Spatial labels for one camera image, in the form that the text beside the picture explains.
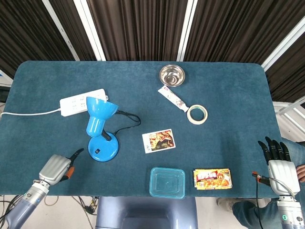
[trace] clear plastic container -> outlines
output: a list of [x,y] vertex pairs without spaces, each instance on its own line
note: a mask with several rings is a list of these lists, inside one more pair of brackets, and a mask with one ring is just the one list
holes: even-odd
[[176,168],[153,168],[149,193],[153,197],[183,199],[185,196],[184,171]]

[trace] blue table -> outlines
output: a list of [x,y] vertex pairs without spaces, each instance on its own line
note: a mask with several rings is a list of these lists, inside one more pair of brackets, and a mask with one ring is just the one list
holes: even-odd
[[[252,171],[267,174],[257,144],[270,136],[281,140],[275,112],[260,65],[225,62],[179,62],[184,83],[172,90],[188,106],[208,111],[203,125],[186,114],[158,89],[160,69],[175,62],[25,62],[18,68],[5,112],[39,113],[59,108],[59,100],[104,88],[120,110],[137,114],[139,127],[118,134],[120,151],[107,163],[94,161],[85,150],[75,161],[73,177],[51,187],[50,195],[148,196],[153,167],[180,168],[186,174],[187,196],[254,197]],[[0,194],[22,194],[38,178],[52,154],[70,156],[87,148],[87,112],[69,117],[60,112],[41,116],[4,115],[0,120]],[[115,115],[105,130],[127,126]],[[176,148],[145,154],[142,134],[171,128]],[[193,187],[195,168],[231,170],[233,188],[199,191]],[[260,186],[261,197],[273,197]]]

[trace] robotic hand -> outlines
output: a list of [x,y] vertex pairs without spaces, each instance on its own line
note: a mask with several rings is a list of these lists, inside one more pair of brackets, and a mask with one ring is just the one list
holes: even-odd
[[48,194],[49,187],[72,176],[74,172],[73,162],[83,150],[83,148],[77,150],[70,158],[56,154],[51,156],[39,173],[40,180],[34,180],[32,187],[6,216],[9,229],[20,229]]
[[278,194],[277,206],[281,216],[283,229],[305,229],[304,218],[301,205],[296,201],[295,195],[300,191],[299,181],[295,165],[291,162],[287,146],[265,138],[268,147],[261,141],[261,146],[268,165],[269,177],[260,176],[256,173],[252,175],[257,181],[271,186],[272,191]]

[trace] snack package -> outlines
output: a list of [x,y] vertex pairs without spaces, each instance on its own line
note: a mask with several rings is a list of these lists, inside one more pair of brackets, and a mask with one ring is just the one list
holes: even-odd
[[230,170],[228,168],[195,169],[194,184],[197,190],[232,188]]

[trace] masking tape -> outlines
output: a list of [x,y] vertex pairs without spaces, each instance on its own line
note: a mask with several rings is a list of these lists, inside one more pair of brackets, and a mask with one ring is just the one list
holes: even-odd
[[[195,120],[195,119],[192,118],[192,116],[191,116],[191,111],[192,111],[193,109],[199,109],[199,110],[201,110],[201,111],[203,112],[204,117],[203,117],[202,120],[197,121],[197,120]],[[189,120],[191,123],[193,123],[193,124],[195,124],[195,125],[200,125],[200,124],[204,123],[204,122],[206,121],[206,119],[208,118],[208,112],[207,112],[207,110],[206,110],[203,106],[201,106],[201,105],[193,105],[193,106],[191,106],[191,107],[189,108],[189,110],[187,111],[187,118],[188,118],[188,120]]]

